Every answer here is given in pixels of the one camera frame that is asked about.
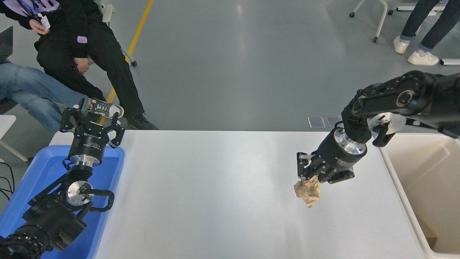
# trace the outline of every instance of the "blue jeans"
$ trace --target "blue jeans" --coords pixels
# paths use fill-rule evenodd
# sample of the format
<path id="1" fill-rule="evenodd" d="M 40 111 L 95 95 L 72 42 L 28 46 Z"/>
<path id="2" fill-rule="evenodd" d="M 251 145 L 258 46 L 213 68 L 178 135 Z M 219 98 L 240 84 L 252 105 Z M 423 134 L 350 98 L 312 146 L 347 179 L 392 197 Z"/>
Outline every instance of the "blue jeans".
<path id="1" fill-rule="evenodd" d="M 428 16 L 428 13 L 439 2 L 439 0 L 420 0 L 409 16 L 409 19 L 402 30 L 400 38 L 402 40 L 411 40 L 417 29 Z M 425 35 L 422 42 L 418 45 L 423 51 L 432 52 L 434 47 L 447 35 L 455 26 L 460 17 L 460 0 L 450 0 L 439 19 Z"/>
<path id="2" fill-rule="evenodd" d="M 88 97 L 70 90 L 42 71 L 12 63 L 0 64 L 0 100 L 8 98 L 19 103 L 48 131 L 59 131 L 61 111 L 56 103 L 73 107 Z"/>

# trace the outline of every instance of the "black pants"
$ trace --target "black pants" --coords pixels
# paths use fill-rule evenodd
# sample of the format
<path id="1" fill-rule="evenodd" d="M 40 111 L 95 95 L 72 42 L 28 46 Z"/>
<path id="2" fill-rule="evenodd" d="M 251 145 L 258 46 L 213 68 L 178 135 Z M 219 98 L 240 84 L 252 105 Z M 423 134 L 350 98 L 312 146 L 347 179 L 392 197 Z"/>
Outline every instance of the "black pants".
<path id="1" fill-rule="evenodd" d="M 420 0 L 409 16 L 402 30 L 402 35 L 412 37 L 439 0 Z M 439 19 L 420 43 L 422 50 L 433 51 L 434 47 L 455 26 L 460 17 L 460 0 L 449 0 Z"/>
<path id="2" fill-rule="evenodd" d="M 120 105 L 125 109 L 125 117 L 144 113 L 129 64 L 112 30 L 102 22 L 100 15 L 88 17 L 87 39 L 88 54 L 94 63 L 107 72 Z M 102 91 L 76 69 L 67 28 L 51 28 L 48 34 L 40 37 L 35 47 L 38 50 L 37 61 L 46 74 L 76 92 L 105 99 Z"/>

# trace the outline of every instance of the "blue plastic tray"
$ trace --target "blue plastic tray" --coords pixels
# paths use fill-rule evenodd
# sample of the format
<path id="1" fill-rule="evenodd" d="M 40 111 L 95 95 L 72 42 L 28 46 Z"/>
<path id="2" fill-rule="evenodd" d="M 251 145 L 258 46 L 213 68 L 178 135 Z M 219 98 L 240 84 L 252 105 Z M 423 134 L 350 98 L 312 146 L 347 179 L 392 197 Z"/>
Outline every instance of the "blue plastic tray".
<path id="1" fill-rule="evenodd" d="M 7 237 L 19 226 L 25 223 L 22 219 L 23 213 L 30 208 L 27 202 L 50 185 L 53 181 L 66 173 L 62 160 L 69 154 L 70 146 L 48 146 L 40 150 L 24 177 L 16 188 L 2 215 L 0 215 L 0 235 Z M 120 178 L 125 152 L 122 148 L 112 149 L 107 147 L 104 153 L 102 164 L 95 166 L 89 183 L 93 188 L 111 190 L 116 196 L 116 186 Z M 95 196 L 92 199 L 95 207 L 104 207 L 107 198 Z M 83 232 L 62 252 L 54 249 L 45 252 L 42 259 L 89 259 L 93 258 L 104 229 L 107 214 L 88 212 L 83 218 L 87 227 Z"/>

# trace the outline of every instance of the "id card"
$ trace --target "id card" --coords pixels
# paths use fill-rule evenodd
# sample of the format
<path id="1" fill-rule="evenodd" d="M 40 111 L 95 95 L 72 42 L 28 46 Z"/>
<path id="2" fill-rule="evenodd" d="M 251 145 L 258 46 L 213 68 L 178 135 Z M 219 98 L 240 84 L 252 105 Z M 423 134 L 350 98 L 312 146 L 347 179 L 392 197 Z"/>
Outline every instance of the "id card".
<path id="1" fill-rule="evenodd" d="M 51 28 L 51 25 L 50 25 L 50 22 L 48 21 L 48 17 L 45 16 L 41 16 L 41 25 L 43 25 L 43 27 L 45 27 L 45 30 Z"/>

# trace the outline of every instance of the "yellow floor line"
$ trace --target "yellow floor line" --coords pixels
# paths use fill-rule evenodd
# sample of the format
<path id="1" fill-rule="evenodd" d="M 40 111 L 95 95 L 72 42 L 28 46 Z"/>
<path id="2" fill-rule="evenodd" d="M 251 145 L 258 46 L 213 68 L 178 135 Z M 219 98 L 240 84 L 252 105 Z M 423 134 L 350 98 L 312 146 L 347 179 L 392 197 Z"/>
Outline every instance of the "yellow floor line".
<path id="1" fill-rule="evenodd" d="M 134 37 L 132 38 L 131 44 L 129 45 L 128 53 L 132 55 L 132 52 L 134 51 L 134 48 L 136 47 L 136 44 L 138 42 L 139 36 L 141 34 L 142 28 L 144 27 L 145 20 L 147 19 L 147 16 L 149 15 L 150 8 L 152 7 L 154 0 L 149 0 L 149 3 L 147 4 L 147 7 L 144 10 L 144 14 L 142 15 L 141 21 L 139 22 L 138 28 L 136 29 L 136 32 L 134 33 Z M 109 97 L 107 98 L 108 102 L 113 102 L 115 98 L 115 90 L 112 88 L 110 91 Z M 102 117 L 101 124 L 104 123 L 105 117 Z"/>

